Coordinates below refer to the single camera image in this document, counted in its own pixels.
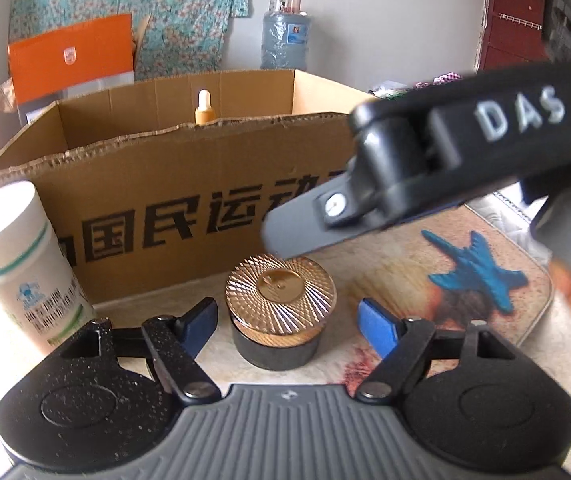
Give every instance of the dropper bottle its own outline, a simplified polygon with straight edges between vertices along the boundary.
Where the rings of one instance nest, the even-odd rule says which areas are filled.
[[[195,110],[195,124],[206,124],[216,120],[216,114],[210,101],[210,92],[201,90],[199,92],[199,105]]]

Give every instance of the sticker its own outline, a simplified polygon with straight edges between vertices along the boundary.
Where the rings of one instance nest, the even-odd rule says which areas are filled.
[[[77,50],[75,47],[69,46],[68,48],[64,48],[64,61],[66,65],[72,65],[77,61]]]
[[[38,283],[21,283],[21,285],[19,285],[17,301],[23,303],[25,310],[35,306],[43,300],[43,298],[45,298],[45,295],[40,293]]]
[[[288,23],[287,44],[303,45],[308,43],[308,25]]]

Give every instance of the metal screw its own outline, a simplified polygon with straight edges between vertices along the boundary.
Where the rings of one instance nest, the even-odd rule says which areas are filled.
[[[335,193],[328,199],[328,202],[326,202],[326,215],[330,217],[339,216],[345,211],[346,205],[347,200],[345,200],[345,195]]]
[[[105,326],[105,328],[110,328],[110,320],[107,317],[96,317],[91,321],[94,325]]]
[[[361,384],[359,391],[367,399],[385,399],[392,393],[392,386],[379,381],[368,381]]]
[[[191,399],[205,399],[213,396],[216,393],[216,388],[214,384],[196,381],[195,383],[188,383],[183,389],[183,393]]]

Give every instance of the red door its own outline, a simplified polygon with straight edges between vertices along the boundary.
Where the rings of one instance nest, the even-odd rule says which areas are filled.
[[[489,0],[480,70],[547,59],[543,5],[544,0]]]

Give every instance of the orange folder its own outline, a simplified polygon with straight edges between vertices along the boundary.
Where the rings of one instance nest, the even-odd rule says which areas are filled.
[[[8,46],[17,104],[133,70],[132,16],[75,23]]]

